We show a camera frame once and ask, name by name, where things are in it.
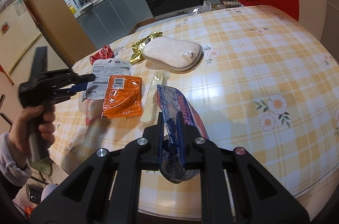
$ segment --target hand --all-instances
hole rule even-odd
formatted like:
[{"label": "hand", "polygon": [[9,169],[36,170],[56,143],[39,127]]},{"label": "hand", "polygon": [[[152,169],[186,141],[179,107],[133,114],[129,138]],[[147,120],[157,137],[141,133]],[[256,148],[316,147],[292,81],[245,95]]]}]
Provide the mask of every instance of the hand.
[{"label": "hand", "polygon": [[[54,125],[52,122],[55,120],[54,106],[49,112],[43,115],[46,123],[39,125],[38,129],[41,137],[51,146],[54,143]],[[20,168],[24,168],[27,158],[31,155],[28,143],[27,123],[33,118],[38,117],[43,112],[43,105],[37,107],[27,107],[22,110],[13,123],[11,131],[7,137],[8,148],[11,152],[13,159]]]}]

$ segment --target metal screw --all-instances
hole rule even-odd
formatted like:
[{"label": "metal screw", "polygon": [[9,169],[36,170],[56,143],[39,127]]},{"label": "metal screw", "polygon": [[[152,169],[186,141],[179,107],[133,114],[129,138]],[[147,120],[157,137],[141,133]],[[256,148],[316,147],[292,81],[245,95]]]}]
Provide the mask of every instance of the metal screw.
[{"label": "metal screw", "polygon": [[196,144],[204,144],[206,142],[205,138],[203,137],[197,137],[194,141],[196,142]]},{"label": "metal screw", "polygon": [[107,154],[107,149],[100,148],[100,149],[97,150],[97,155],[99,157],[104,157],[104,156],[106,156],[106,154]]},{"label": "metal screw", "polygon": [[235,149],[235,153],[238,154],[238,155],[245,155],[246,150],[244,148],[242,148],[242,147],[237,147]]},{"label": "metal screw", "polygon": [[145,145],[145,144],[148,143],[148,140],[147,140],[146,138],[139,138],[139,139],[137,140],[137,143],[138,143],[139,145],[143,146],[143,145]]}]

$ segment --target gold package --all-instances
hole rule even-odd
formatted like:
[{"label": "gold package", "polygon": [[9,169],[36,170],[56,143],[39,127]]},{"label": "gold package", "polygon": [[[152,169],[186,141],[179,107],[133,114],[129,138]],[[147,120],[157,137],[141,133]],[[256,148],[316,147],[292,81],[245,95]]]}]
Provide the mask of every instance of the gold package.
[{"label": "gold package", "polygon": [[139,62],[140,60],[145,59],[142,55],[142,51],[148,42],[155,39],[156,37],[162,36],[162,32],[153,32],[150,35],[146,36],[145,38],[139,40],[137,43],[132,44],[133,55],[131,60],[129,61],[132,65],[134,63]]}]

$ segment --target gray cabinet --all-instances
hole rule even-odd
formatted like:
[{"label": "gray cabinet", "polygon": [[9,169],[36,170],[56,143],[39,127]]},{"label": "gray cabinet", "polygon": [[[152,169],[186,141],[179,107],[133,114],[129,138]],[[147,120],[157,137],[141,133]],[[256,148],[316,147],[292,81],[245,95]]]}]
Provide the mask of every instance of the gray cabinet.
[{"label": "gray cabinet", "polygon": [[110,1],[100,3],[98,6],[94,7],[94,11],[109,33],[112,42],[128,34]]},{"label": "gray cabinet", "polygon": [[102,48],[105,44],[112,43],[112,38],[107,33],[95,12],[84,13],[77,18],[77,21],[97,49]]},{"label": "gray cabinet", "polygon": [[125,1],[137,22],[153,18],[153,15],[150,11],[150,8],[147,5],[146,0],[125,0]]},{"label": "gray cabinet", "polygon": [[128,7],[125,0],[110,0],[112,6],[114,7],[116,13],[120,17],[120,20],[124,24],[127,32],[130,32],[134,26],[137,24],[133,13]]}]

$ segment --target orange snack bag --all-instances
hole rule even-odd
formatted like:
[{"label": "orange snack bag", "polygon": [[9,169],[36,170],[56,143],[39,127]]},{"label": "orange snack bag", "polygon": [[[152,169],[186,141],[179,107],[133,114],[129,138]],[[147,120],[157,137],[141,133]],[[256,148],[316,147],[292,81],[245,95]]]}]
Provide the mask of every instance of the orange snack bag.
[{"label": "orange snack bag", "polygon": [[114,119],[141,116],[141,80],[132,76],[110,76],[102,117]]}]

